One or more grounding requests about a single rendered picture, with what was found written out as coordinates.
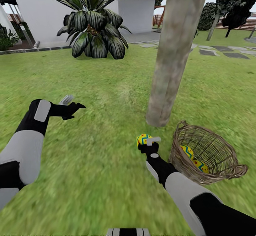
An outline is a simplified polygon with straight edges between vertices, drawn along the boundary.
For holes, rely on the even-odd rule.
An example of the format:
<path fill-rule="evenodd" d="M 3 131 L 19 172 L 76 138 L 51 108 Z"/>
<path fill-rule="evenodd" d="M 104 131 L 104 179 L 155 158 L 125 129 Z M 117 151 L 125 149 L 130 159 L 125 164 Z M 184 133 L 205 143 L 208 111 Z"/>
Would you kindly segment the easter egg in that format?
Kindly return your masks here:
<path fill-rule="evenodd" d="M 190 157 L 190 159 L 194 159 L 195 152 L 190 146 L 188 146 L 187 144 L 180 144 L 180 147 L 185 151 L 185 153 Z"/>
<path fill-rule="evenodd" d="M 139 135 L 136 139 L 137 139 L 137 145 L 139 145 L 139 143 L 142 144 L 147 144 L 147 139 L 152 138 L 151 135 L 148 134 L 141 134 Z"/>
<path fill-rule="evenodd" d="M 192 159 L 191 159 L 192 160 Z M 210 168 L 209 166 L 207 165 L 207 162 L 206 161 L 203 161 L 203 160 L 192 160 L 192 162 L 194 162 L 194 164 L 204 173 L 209 173 L 211 174 L 210 172 Z"/>

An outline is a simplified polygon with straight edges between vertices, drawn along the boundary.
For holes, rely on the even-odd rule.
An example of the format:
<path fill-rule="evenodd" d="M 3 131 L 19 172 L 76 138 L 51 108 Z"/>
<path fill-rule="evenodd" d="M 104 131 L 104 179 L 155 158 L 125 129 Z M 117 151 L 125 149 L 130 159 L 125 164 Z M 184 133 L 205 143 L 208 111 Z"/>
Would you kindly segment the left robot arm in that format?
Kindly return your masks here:
<path fill-rule="evenodd" d="M 45 99 L 35 100 L 20 122 L 15 134 L 0 153 L 0 211 L 26 185 L 39 175 L 42 146 L 50 116 L 72 119 L 84 105 L 75 102 L 67 105 L 74 96 L 66 95 L 59 105 Z"/>

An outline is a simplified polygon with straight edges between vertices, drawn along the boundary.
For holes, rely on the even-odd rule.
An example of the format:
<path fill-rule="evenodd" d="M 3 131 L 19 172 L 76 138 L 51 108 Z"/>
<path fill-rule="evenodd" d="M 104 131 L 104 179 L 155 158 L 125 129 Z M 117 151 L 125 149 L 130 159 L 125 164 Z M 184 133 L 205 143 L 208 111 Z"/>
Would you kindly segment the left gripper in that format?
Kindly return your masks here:
<path fill-rule="evenodd" d="M 74 118 L 74 116 L 72 116 L 79 108 L 86 108 L 84 105 L 77 103 L 75 104 L 75 102 L 70 103 L 70 105 L 65 106 L 62 105 L 63 108 L 63 112 L 60 115 L 62 117 L 63 120 L 67 120 L 67 119 L 72 119 Z M 59 116 L 59 117 L 60 117 Z"/>

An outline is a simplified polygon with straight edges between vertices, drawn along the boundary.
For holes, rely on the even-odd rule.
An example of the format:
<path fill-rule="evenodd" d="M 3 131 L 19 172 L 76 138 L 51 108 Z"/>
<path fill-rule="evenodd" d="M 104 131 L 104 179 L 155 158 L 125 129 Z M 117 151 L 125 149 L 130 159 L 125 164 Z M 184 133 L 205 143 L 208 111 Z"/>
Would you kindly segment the wicker basket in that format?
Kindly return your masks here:
<path fill-rule="evenodd" d="M 247 165 L 240 165 L 239 161 L 236 156 L 235 149 L 223 139 L 222 136 L 216 134 L 214 131 L 202 127 L 200 125 L 189 125 L 186 121 L 180 121 L 183 123 L 183 127 L 179 128 L 179 124 L 175 130 L 172 147 L 170 151 L 170 156 L 168 158 L 168 163 L 172 163 L 174 167 L 179 170 L 182 174 L 186 177 L 191 179 L 193 182 L 203 186 L 203 185 L 210 185 L 212 183 L 216 183 L 218 181 L 222 181 L 223 179 L 232 179 L 232 178 L 241 178 L 246 174 L 249 167 Z M 192 162 L 190 157 L 185 153 L 185 151 L 180 147 L 179 139 L 183 138 L 181 131 L 187 132 L 189 129 L 194 128 L 203 130 L 210 135 L 215 136 L 210 143 L 213 143 L 216 139 L 221 140 L 221 143 L 224 144 L 227 149 L 231 152 L 231 154 L 226 154 L 225 160 L 228 161 L 231 158 L 231 161 L 227 162 L 228 166 L 225 167 L 223 170 L 219 170 L 218 172 L 214 173 L 204 173 L 202 172 L 195 164 Z M 194 157 L 193 160 L 198 160 Z M 230 171 L 227 173 L 227 171 Z"/>

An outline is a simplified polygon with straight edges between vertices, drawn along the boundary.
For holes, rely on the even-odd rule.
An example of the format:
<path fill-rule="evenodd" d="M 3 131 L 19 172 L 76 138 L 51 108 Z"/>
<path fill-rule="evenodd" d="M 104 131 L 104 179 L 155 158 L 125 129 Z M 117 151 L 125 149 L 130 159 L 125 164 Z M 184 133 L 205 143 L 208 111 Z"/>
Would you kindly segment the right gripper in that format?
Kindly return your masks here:
<path fill-rule="evenodd" d="M 152 143 L 152 146 L 147 146 L 147 144 L 140 144 L 138 145 L 138 149 L 141 151 L 141 153 L 145 153 L 147 155 L 147 151 L 150 149 L 153 149 L 158 152 L 159 145 L 157 143 Z"/>

